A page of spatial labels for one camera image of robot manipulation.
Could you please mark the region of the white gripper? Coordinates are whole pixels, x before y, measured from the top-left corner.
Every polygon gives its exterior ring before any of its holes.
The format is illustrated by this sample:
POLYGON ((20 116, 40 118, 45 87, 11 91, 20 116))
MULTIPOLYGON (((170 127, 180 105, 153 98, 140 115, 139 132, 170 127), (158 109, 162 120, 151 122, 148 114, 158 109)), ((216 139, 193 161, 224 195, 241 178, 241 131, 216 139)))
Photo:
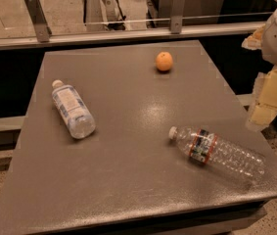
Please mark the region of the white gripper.
MULTIPOLYGON (((247 50, 261 50, 265 61, 277 65, 277 9, 265 25, 244 39, 242 47, 247 50)), ((260 72, 254 81, 246 128, 261 131, 268 127, 276 117, 277 66, 274 66, 269 73, 260 72)))

